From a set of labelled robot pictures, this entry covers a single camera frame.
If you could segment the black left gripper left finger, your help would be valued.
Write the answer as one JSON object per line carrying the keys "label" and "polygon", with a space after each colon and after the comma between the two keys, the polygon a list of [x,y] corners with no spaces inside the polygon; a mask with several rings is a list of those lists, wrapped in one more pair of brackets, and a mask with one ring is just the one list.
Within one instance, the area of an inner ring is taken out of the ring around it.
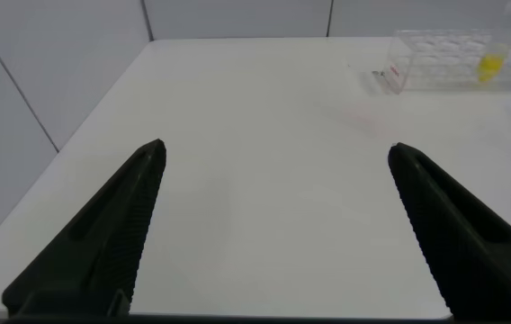
{"label": "black left gripper left finger", "polygon": [[9,317],[127,315],[165,167],[161,139],[138,148],[4,290]]}

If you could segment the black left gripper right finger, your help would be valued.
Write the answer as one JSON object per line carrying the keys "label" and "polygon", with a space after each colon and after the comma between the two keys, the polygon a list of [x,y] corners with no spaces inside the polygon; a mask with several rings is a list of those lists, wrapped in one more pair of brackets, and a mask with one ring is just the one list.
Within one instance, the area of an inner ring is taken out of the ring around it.
{"label": "black left gripper right finger", "polygon": [[511,322],[511,226],[416,148],[392,146],[388,165],[453,318]]}

